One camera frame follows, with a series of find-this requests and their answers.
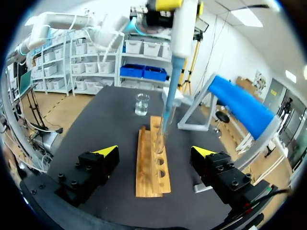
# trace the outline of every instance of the metal shelving unit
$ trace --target metal shelving unit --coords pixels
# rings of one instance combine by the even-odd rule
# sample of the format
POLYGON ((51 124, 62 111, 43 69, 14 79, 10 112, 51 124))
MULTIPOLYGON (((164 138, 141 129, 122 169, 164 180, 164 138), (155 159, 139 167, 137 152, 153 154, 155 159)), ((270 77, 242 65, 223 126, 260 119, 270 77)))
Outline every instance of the metal shelving unit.
POLYGON ((70 44, 70 53, 71 53, 71 56, 70 56, 70 73, 71 73, 71 88, 72 88, 72 94, 75 95, 75 94, 89 94, 89 95, 95 95, 95 93, 91 92, 91 91, 88 91, 88 90, 78 90, 75 88, 75 82, 76 82, 76 79, 77 77, 101 77, 101 78, 104 78, 104 79, 113 79, 114 80, 114 85, 117 86, 117 78, 118 78, 118 75, 119 75, 119 72, 118 72, 118 59, 119 59, 119 50, 117 50, 117 52, 110 52, 108 53, 108 57, 113 57, 115 58, 115 69, 114 69, 114 72, 113 73, 80 73, 80 74, 74 74, 72 72, 72 64, 74 64, 73 62, 73 59, 75 58, 95 58, 97 57, 97 60, 96 62, 99 63, 100 62, 100 58, 102 58, 104 56, 104 52, 100 52, 100 53, 86 53, 86 54, 80 54, 80 55, 76 55, 74 54, 74 45, 75 45, 75 42, 77 39, 81 39, 81 38, 87 38, 87 36, 85 34, 81 34, 81 35, 77 35, 75 37, 73 37, 71 39, 71 44, 70 44))
POLYGON ((64 36, 61 35, 60 37, 62 38, 61 42, 51 44, 48 47, 43 47, 40 52, 37 52, 32 56, 32 58, 35 58, 35 56, 40 54, 42 61, 43 61, 42 64, 39 64, 36 67, 41 67, 41 70, 42 70, 44 76, 39 77, 39 78, 31 78, 31 82, 33 82, 33 83, 35 83, 36 81, 39 81, 39 80, 43 80, 43 89, 34 89, 35 92, 45 92, 46 94, 48 94, 49 92, 57 92, 57 93, 65 93, 65 94, 69 95, 69 91, 71 91, 70 78, 67 76, 68 73, 65 70, 66 65, 67 65, 67 59, 69 58, 69 53, 67 54, 67 51, 68 51, 67 45, 70 41, 67 40, 68 33, 66 33, 66 35, 64 35, 64 36), (48 53, 50 50, 54 51, 56 48, 58 48, 60 46, 62 46, 62 48, 63 48, 62 58, 58 58, 58 59, 54 59, 54 60, 45 62, 44 54, 48 53), (62 65, 62 71, 57 72, 57 73, 55 73, 51 76, 46 76, 44 68, 46 68, 48 65, 54 64, 54 63, 56 63, 58 65, 62 65), (64 79, 64 86, 61 89, 52 89, 52 90, 47 89, 46 80, 58 79, 58 78, 64 79))
MULTIPOLYGON (((155 39, 162 39, 162 40, 170 40, 170 36, 167 35, 162 35, 162 36, 142 36, 142 39, 145 38, 155 38, 155 39)), ((116 86, 121 86, 122 80, 132 80, 132 81, 143 81, 143 82, 150 82, 152 83, 155 88, 155 91, 162 91, 163 87, 168 87, 169 86, 169 81, 159 81, 159 80, 152 80, 152 79, 145 79, 145 78, 136 78, 136 77, 126 77, 126 76, 120 76, 120 68, 121 66, 125 65, 127 63, 127 59, 129 58, 130 60, 133 60, 135 64, 138 63, 138 60, 152 60, 156 61, 156 63, 171 63, 171 59, 163 58, 163 57, 153 57, 153 56, 147 56, 144 54, 130 54, 130 53, 123 53, 123 47, 124 43, 122 43, 122 46, 120 48, 120 53, 119 53, 119 62, 118 62, 118 77, 117 77, 117 83, 116 86)))

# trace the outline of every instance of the yellow tripod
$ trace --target yellow tripod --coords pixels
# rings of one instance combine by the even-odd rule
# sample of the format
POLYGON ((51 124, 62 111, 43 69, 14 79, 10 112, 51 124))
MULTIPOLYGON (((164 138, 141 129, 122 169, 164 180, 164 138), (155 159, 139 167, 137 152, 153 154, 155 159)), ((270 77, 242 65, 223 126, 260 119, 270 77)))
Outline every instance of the yellow tripod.
MULTIPOLYGON (((185 86, 184 93, 186 93, 187 90, 188 90, 188 87, 189 87, 189 94, 190 94, 190 96, 192 95, 192 88, 191 88, 191 81, 190 80, 191 80, 192 72, 194 70, 194 66, 195 66, 196 58, 197 58, 198 51, 199 51, 199 48, 200 48, 200 44, 201 44, 201 42, 198 40, 197 43, 196 43, 196 48, 195 48, 195 52, 194 52, 194 57, 193 57, 193 61, 192 61, 191 70, 189 71, 188 79, 186 79, 184 81, 184 83, 182 84, 182 86, 179 89, 181 91, 181 89, 185 86)), ((186 63, 187 63, 187 58, 186 58, 186 61, 185 61, 185 65, 183 67, 183 72, 184 72, 184 68, 186 67, 186 63)), ((182 77, 183 77, 183 73, 181 72, 179 82, 182 81, 182 77)))

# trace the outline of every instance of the cardboard box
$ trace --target cardboard box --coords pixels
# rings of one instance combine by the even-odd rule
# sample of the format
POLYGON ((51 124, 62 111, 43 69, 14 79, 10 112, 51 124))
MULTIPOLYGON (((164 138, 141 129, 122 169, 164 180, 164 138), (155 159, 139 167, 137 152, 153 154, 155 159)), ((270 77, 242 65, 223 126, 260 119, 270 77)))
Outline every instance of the cardboard box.
POLYGON ((243 79, 242 77, 238 77, 236 79, 236 84, 241 88, 245 89, 250 94, 254 95, 256 93, 256 86, 253 85, 253 82, 249 79, 243 79))

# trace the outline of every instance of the ceiling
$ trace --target ceiling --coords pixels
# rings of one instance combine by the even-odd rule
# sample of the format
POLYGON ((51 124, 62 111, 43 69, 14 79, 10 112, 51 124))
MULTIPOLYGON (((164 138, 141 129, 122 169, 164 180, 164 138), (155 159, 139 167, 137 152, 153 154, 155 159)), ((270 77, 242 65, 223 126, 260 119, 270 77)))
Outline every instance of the ceiling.
MULTIPOLYGON (((250 5, 266 4, 265 0, 216 0, 229 10, 250 5)), ((263 28, 244 26, 233 14, 215 0, 206 0, 208 11, 226 20, 244 35, 263 55, 274 72, 274 78, 307 101, 307 80, 304 79, 305 61, 297 39, 281 13, 272 9, 251 8, 263 24, 263 28), (297 83, 285 76, 288 70, 297 76, 297 83)))

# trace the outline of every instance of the water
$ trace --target water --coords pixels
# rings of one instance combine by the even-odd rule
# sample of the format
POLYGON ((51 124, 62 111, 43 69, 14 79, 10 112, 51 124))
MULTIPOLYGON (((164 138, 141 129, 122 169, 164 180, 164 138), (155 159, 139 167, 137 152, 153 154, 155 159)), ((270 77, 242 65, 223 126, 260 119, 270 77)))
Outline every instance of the water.
POLYGON ((135 114, 139 116, 145 116, 148 111, 148 102, 138 101, 135 103, 135 114))

